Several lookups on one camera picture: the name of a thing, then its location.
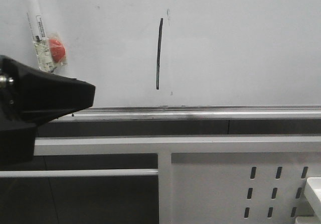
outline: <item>marker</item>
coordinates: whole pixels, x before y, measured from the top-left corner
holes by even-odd
[[[38,0],[23,0],[27,10],[27,17],[36,48],[39,69],[53,73],[55,63],[52,59],[48,38],[42,22]]]

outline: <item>red object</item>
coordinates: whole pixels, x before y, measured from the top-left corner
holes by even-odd
[[[49,39],[50,52],[55,63],[60,62],[66,55],[66,49],[57,39]]]

